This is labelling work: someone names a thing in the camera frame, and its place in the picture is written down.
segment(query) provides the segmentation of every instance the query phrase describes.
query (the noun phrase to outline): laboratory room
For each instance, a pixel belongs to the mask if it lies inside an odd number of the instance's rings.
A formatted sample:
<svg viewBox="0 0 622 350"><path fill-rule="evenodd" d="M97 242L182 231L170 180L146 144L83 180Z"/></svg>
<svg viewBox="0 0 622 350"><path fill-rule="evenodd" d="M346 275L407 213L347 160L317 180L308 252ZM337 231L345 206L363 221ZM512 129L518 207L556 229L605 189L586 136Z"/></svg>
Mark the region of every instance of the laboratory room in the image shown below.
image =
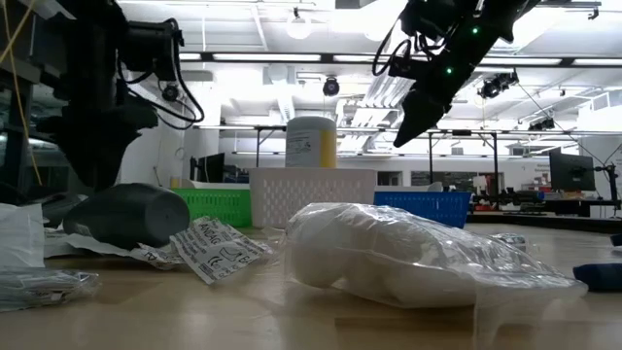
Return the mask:
<svg viewBox="0 0 622 350"><path fill-rule="evenodd" d="M622 1L0 9L0 349L620 349Z"/></svg>

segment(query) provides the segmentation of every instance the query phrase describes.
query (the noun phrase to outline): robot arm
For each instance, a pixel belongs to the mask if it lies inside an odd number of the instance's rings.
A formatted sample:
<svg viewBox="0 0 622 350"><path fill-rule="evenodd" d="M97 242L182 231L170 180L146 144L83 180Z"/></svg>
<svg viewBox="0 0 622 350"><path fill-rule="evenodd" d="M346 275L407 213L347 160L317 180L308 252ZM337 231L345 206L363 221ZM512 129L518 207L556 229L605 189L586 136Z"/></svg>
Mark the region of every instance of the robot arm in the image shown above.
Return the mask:
<svg viewBox="0 0 622 350"><path fill-rule="evenodd" d="M66 71L54 84L54 95L68 101L61 117L37 125L49 133L74 170L96 191L115 184L127 146L138 130L164 120L160 109L185 121L204 114L181 77L179 47L184 44L175 19L162 23L127 21L121 7L108 0L62 0L73 18L62 13L46 20L47 31L62 38ZM138 78L127 81L121 64ZM142 98L131 90L152 74L160 81L179 82L199 117L188 118Z"/></svg>
<svg viewBox="0 0 622 350"><path fill-rule="evenodd" d="M404 120L394 142L401 147L425 132L451 109L451 101L497 42L514 40L512 26L540 0L409 0L400 14L401 30L428 60L394 55L389 75L415 81L402 102ZM428 40L442 42L430 47ZM435 55L432 49L442 49Z"/></svg>

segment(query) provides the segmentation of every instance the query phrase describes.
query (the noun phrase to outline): blue plastic basket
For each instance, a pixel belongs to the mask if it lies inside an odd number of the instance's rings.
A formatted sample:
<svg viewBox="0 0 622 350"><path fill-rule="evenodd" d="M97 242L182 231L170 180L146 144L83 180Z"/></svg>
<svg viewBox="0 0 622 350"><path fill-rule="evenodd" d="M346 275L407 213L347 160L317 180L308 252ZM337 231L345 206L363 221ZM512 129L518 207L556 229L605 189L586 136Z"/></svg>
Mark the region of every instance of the blue plastic basket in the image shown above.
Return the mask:
<svg viewBox="0 0 622 350"><path fill-rule="evenodd" d="M470 192L377 192L375 205L404 209L454 228L467 222Z"/></svg>

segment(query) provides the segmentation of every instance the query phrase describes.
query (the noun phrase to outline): white plastic basket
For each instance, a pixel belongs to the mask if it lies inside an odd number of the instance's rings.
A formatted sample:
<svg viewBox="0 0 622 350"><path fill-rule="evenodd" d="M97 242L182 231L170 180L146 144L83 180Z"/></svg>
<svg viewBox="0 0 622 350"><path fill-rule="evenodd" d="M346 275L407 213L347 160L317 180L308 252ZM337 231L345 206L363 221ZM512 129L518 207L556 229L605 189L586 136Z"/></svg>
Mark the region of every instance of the white plastic basket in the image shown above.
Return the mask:
<svg viewBox="0 0 622 350"><path fill-rule="evenodd" d="M284 228L310 203L373 204L376 171L368 169L250 169L253 226Z"/></svg>

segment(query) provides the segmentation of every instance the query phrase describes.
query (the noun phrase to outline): white paper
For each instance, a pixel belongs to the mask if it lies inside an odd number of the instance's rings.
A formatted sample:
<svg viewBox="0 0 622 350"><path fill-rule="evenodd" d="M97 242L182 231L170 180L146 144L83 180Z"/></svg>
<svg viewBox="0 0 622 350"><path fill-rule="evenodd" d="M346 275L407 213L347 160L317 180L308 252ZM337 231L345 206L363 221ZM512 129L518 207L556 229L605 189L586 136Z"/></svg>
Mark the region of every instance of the white paper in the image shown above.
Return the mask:
<svg viewBox="0 0 622 350"><path fill-rule="evenodd" d="M44 267L45 236L41 204L0 203L0 265Z"/></svg>
<svg viewBox="0 0 622 350"><path fill-rule="evenodd" d="M270 253L270 248L218 220L200 218L171 236L179 255L208 285Z"/></svg>
<svg viewBox="0 0 622 350"><path fill-rule="evenodd" d="M46 245L48 247L53 247L47 250L48 258L71 255L76 252L80 253L80 249L86 249L99 254L133 258L141 262L149 263L159 269L171 269L175 267L175 265L184 263L182 258L171 250L170 246L156 249L139 243L139 248L128 251L112 244L99 242L93 237L87 237L76 233L65 234L64 236L59 233L55 233L54 235L48 234L48 241L50 241L50 243L46 242Z"/></svg>

